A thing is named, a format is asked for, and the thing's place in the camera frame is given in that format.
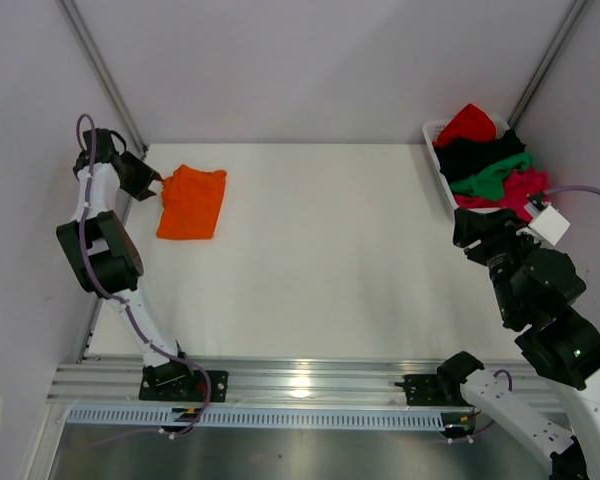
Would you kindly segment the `orange t shirt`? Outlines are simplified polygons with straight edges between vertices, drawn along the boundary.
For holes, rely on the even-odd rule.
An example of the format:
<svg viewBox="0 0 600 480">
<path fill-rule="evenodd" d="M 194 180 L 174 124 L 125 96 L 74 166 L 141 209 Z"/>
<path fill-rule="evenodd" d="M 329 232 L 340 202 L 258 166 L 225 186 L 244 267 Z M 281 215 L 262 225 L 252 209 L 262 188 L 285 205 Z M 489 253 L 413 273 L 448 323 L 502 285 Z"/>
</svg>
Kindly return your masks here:
<svg viewBox="0 0 600 480">
<path fill-rule="evenodd" d="M 173 241 L 213 238 L 225 195 L 225 170 L 201 171 L 181 165 L 163 181 L 163 212 L 156 231 Z"/>
</svg>

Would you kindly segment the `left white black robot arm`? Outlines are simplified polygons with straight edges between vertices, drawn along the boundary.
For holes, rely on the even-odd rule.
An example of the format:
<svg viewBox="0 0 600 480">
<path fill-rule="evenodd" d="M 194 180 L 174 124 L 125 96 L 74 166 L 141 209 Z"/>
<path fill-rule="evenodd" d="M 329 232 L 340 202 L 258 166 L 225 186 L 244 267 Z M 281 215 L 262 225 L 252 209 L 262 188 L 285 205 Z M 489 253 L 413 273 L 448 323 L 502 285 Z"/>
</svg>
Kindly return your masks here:
<svg viewBox="0 0 600 480">
<path fill-rule="evenodd" d="M 92 128 L 73 173 L 79 183 L 71 220 L 56 228 L 56 237 L 83 290 L 108 303 L 124 320 L 143 359 L 140 397 L 177 400 L 196 390 L 197 376 L 178 342 L 164 333 L 149 307 L 140 282 L 144 265 L 139 251 L 114 211 L 116 195 L 143 201 L 155 195 L 150 186 L 161 176 L 127 150 L 118 151 L 121 135 Z"/>
</svg>

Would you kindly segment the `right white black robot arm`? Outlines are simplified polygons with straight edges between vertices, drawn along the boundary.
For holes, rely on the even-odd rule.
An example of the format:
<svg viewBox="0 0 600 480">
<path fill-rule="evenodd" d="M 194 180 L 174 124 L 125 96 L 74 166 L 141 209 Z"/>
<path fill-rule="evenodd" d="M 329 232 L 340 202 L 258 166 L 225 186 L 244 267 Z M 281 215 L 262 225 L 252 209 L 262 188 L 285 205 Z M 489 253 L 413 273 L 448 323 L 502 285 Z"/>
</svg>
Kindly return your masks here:
<svg viewBox="0 0 600 480">
<path fill-rule="evenodd" d="M 438 395 L 484 412 L 551 479 L 600 479 L 600 333 L 574 308 L 585 292 L 570 257 L 509 210 L 458 209 L 452 240 L 488 271 L 503 326 L 566 417 L 541 414 L 466 351 L 436 371 Z"/>
</svg>

